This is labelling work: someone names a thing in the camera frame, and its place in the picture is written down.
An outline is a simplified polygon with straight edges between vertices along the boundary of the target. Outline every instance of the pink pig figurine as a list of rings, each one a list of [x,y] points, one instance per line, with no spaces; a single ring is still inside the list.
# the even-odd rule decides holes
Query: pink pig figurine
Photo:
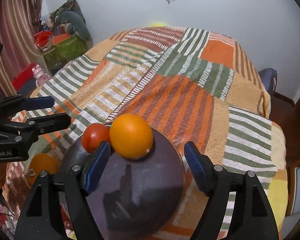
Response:
[[[40,65],[32,68],[33,77],[36,79],[35,84],[37,87],[43,86],[49,79],[50,76],[43,71]]]

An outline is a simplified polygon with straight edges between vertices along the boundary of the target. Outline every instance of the blue gripper pad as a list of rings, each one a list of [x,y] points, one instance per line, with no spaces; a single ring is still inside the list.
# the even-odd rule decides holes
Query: blue gripper pad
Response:
[[[82,189],[88,196],[96,190],[111,155],[110,144],[102,141],[82,171]]]
[[[208,158],[205,155],[201,155],[197,147],[193,142],[187,142],[184,147],[184,154],[186,161],[189,165],[191,173],[194,177],[194,181],[196,182],[198,189],[207,195],[211,189],[208,184],[208,175],[202,166],[201,162],[197,155],[201,158]]]
[[[51,108],[54,105],[53,97],[38,97],[38,98],[27,98],[22,108],[26,111],[32,111],[37,109]]]

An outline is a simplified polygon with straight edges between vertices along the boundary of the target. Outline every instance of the red tomato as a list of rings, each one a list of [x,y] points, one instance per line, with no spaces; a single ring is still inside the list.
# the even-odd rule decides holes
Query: red tomato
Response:
[[[82,146],[92,154],[102,141],[109,142],[109,128],[101,123],[93,123],[87,127],[82,135]]]

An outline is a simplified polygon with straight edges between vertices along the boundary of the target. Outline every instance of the green storage bin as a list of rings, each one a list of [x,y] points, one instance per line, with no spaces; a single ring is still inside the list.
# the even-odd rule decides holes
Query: green storage bin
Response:
[[[86,43],[77,35],[72,35],[68,39],[58,43],[43,53],[44,60],[51,70],[60,69],[70,60],[87,52]]]

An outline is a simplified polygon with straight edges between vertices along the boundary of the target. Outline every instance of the striped blanket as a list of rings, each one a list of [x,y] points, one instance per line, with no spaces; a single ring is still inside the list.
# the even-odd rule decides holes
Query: striped blanket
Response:
[[[287,205],[285,139],[271,122],[270,96],[251,61],[232,38],[180,27],[117,33],[64,68],[33,96],[53,96],[51,109],[20,112],[15,120],[67,112],[68,130],[40,137],[30,159],[10,165],[5,190],[16,216],[29,191],[26,172],[37,153],[61,161],[88,125],[134,113],[168,136],[183,156],[194,141],[201,153],[228,171],[258,175],[278,228]],[[185,194],[176,213],[148,239],[189,239],[207,203],[185,163]],[[219,237],[234,207],[229,202]]]

